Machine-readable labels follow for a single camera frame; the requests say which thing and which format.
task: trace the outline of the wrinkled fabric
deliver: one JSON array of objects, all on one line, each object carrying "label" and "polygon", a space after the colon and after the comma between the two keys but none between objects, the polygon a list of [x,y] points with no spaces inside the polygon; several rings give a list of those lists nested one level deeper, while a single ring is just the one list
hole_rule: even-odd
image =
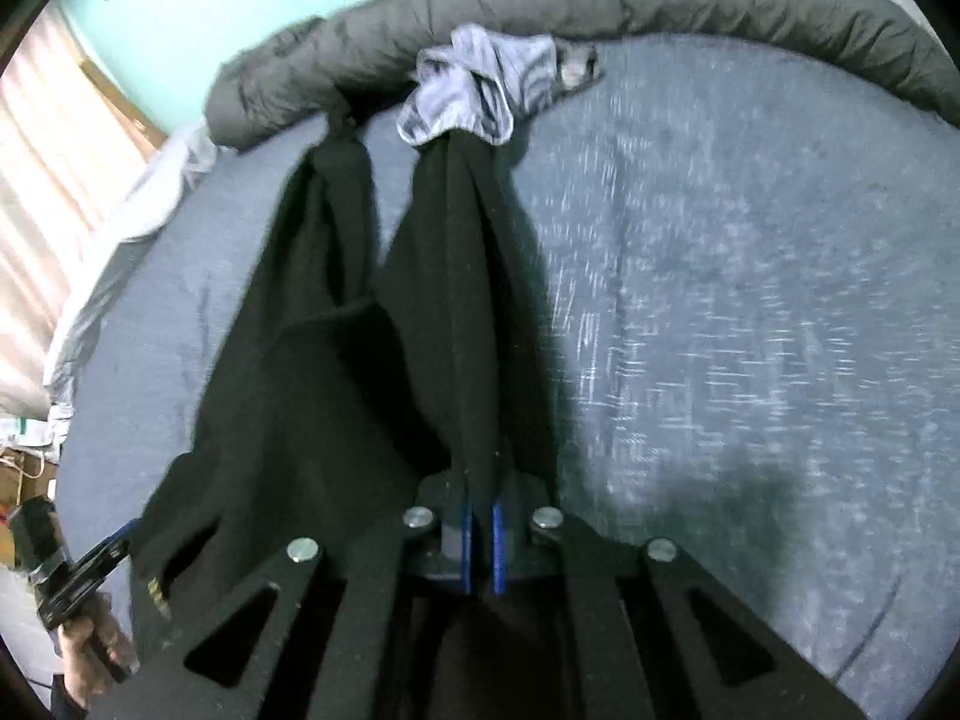
[{"label": "wrinkled fabric", "polygon": [[410,146],[451,129],[502,146],[516,119],[533,116],[596,78],[592,46],[549,35],[517,38],[470,23],[453,30],[450,44],[425,49],[416,59],[419,86],[397,116],[397,132]]},{"label": "wrinkled fabric", "polygon": [[800,52],[960,124],[960,73],[889,0],[373,0],[282,30],[222,66],[205,105],[214,143],[250,148],[357,95],[400,93],[419,52],[459,25],[600,40],[721,35]]},{"label": "wrinkled fabric", "polygon": [[223,150],[213,145],[203,120],[179,129],[91,236],[83,266],[56,323],[43,372],[51,401],[47,421],[55,447],[64,443],[69,432],[76,377],[97,344],[103,317],[157,233],[213,170]]}]

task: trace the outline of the rolled comforter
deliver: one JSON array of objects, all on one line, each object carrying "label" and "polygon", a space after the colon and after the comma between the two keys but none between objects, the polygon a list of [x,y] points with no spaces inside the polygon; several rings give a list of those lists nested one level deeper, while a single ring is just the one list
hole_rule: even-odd
[{"label": "rolled comforter", "polygon": [[290,26],[227,62],[206,103],[215,143],[250,148],[357,95],[403,88],[421,49],[462,23],[572,40],[650,32],[760,41],[836,65],[960,124],[960,73],[888,0],[373,0]]}]

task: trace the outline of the black cloth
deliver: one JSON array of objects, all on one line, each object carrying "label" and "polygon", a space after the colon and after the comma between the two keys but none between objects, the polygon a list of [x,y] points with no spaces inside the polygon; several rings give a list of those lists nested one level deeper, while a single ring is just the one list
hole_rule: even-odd
[{"label": "black cloth", "polygon": [[62,674],[54,674],[54,683],[50,688],[50,715],[53,720],[83,720],[86,717],[86,709],[66,692]]},{"label": "black cloth", "polygon": [[[411,207],[376,269],[363,146],[344,128],[306,154],[211,375],[193,449],[147,504],[131,549],[145,667],[171,625],[188,627],[292,538],[312,536],[342,560],[352,539],[413,503],[425,475],[453,467],[487,531],[508,466],[552,484],[513,213],[493,149],[452,132],[424,148]],[[523,625],[492,635],[491,620],[515,613],[484,609],[450,625],[455,640],[493,637],[506,651],[518,637],[528,654],[542,650]],[[464,619],[483,621],[483,635],[463,634]]]}]

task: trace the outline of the cardboard box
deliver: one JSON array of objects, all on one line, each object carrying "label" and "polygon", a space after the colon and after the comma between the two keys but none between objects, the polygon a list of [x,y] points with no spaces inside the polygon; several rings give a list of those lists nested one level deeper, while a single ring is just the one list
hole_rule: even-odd
[{"label": "cardboard box", "polygon": [[[11,458],[11,453],[5,452],[5,458]],[[17,457],[14,461],[18,464],[25,463],[27,473],[32,475],[40,471],[40,461],[33,457]],[[40,478],[29,479],[24,476],[22,481],[19,471],[0,464],[0,565],[13,568],[13,536],[7,527],[7,517],[23,501],[36,498],[37,495],[46,495],[47,487],[53,479],[56,479],[56,465],[53,463],[45,464]]]}]

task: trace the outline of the hand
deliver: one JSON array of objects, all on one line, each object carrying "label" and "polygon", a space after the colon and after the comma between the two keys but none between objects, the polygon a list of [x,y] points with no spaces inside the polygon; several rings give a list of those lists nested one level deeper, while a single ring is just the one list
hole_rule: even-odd
[{"label": "hand", "polygon": [[133,645],[110,614],[109,595],[98,593],[88,608],[90,616],[75,617],[56,632],[64,655],[64,688],[81,709],[90,709],[90,701],[113,685],[106,666],[85,646],[90,637],[99,637],[114,664],[128,667],[136,661]]}]

